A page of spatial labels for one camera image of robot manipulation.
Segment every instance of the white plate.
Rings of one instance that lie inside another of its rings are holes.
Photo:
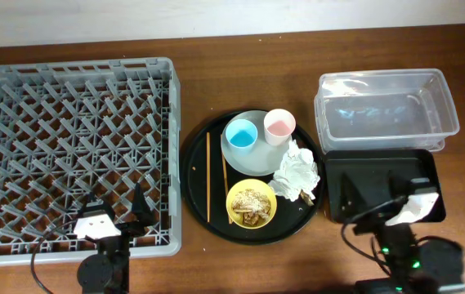
[[[266,111],[251,110],[236,115],[226,124],[221,136],[221,150],[226,161],[236,171],[247,176],[266,176],[274,173],[279,169],[283,154],[288,150],[288,140],[279,146],[272,146],[266,143],[265,131],[263,127],[263,119]],[[236,119],[247,119],[251,121],[257,128],[257,140],[252,151],[244,156],[235,156],[230,149],[229,143],[225,138],[225,130],[229,124]]]

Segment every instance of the black tray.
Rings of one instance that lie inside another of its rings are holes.
[[[226,214],[225,183],[223,179],[223,165],[221,163],[220,135],[226,124],[237,114],[247,110],[236,111],[215,118],[208,123],[190,142],[182,156],[181,165],[181,194],[185,198],[189,209],[195,218],[212,233],[232,242],[258,245],[280,241],[299,231],[313,217],[319,208],[324,194],[324,166],[320,158],[320,152],[314,141],[296,126],[293,139],[303,148],[312,150],[314,159],[318,163],[318,171],[321,180],[313,193],[315,195],[314,206],[309,207],[302,199],[291,202],[277,196],[278,208],[270,223],[260,229],[244,229],[236,224],[229,225]],[[207,222],[207,147],[206,134],[210,132],[210,162],[211,162],[211,215],[210,223]],[[272,180],[269,176],[246,176],[228,163],[226,164],[229,189],[245,179],[254,178],[268,183]]]
[[[446,217],[436,164],[427,150],[330,151],[325,155],[324,165],[330,217],[335,222],[341,223],[390,200],[394,186],[420,177],[430,179],[440,196],[431,212],[419,222],[441,222]],[[391,185],[391,178],[395,179],[395,185]],[[400,207],[389,207],[388,210],[386,213],[396,215]]]

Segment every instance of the yellow bowl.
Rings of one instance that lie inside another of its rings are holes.
[[[243,225],[243,214],[242,213],[235,213],[232,210],[232,202],[236,198],[237,194],[241,191],[245,191],[246,189],[253,189],[256,192],[265,194],[268,197],[268,200],[271,202],[271,211],[269,213],[268,219],[264,220],[260,218],[256,226],[246,226]],[[232,189],[230,189],[228,195],[226,195],[226,212],[229,214],[230,218],[234,223],[238,226],[245,228],[245,229],[259,229],[262,226],[268,224],[275,215],[275,209],[278,207],[277,200],[275,199],[274,191],[272,190],[269,185],[266,183],[255,180],[255,179],[247,179],[238,182]]]

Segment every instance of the round black tray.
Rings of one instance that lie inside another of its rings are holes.
[[[215,118],[198,132],[195,138],[182,156],[181,165],[181,194],[185,197],[190,210],[195,218],[214,234],[229,241],[248,244],[268,244],[278,242],[299,231],[313,217],[323,200],[325,189],[324,164],[321,161],[320,152],[314,141],[296,126],[292,134],[293,139],[301,148],[308,148],[314,154],[314,160],[318,163],[318,171],[321,177],[319,184],[314,189],[314,206],[309,207],[302,199],[291,202],[277,196],[278,207],[274,218],[270,223],[260,229],[244,229],[236,224],[229,225],[225,206],[225,182],[223,177],[223,165],[221,161],[220,136],[226,124],[237,114],[247,110],[236,111]],[[211,214],[210,222],[207,222],[207,132],[210,133],[210,163],[211,163]],[[268,183],[272,180],[269,176],[247,176],[226,164],[226,173],[229,189],[245,179],[255,178]]]

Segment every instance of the wooden table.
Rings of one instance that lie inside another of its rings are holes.
[[[465,25],[284,33],[247,37],[106,42],[0,48],[0,65],[168,56],[181,80],[184,140],[203,118],[231,109],[284,108],[316,140],[313,100],[321,74],[363,69],[438,68],[454,96],[461,131],[434,154],[446,220],[417,224],[465,247]],[[205,230],[183,207],[183,242],[174,257],[131,261],[131,291],[285,292],[381,278],[378,266],[345,246],[320,211],[298,234],[247,247]],[[352,238],[369,248],[366,237]],[[78,264],[39,265],[55,292],[79,292]],[[37,292],[28,266],[0,267],[0,292]]]

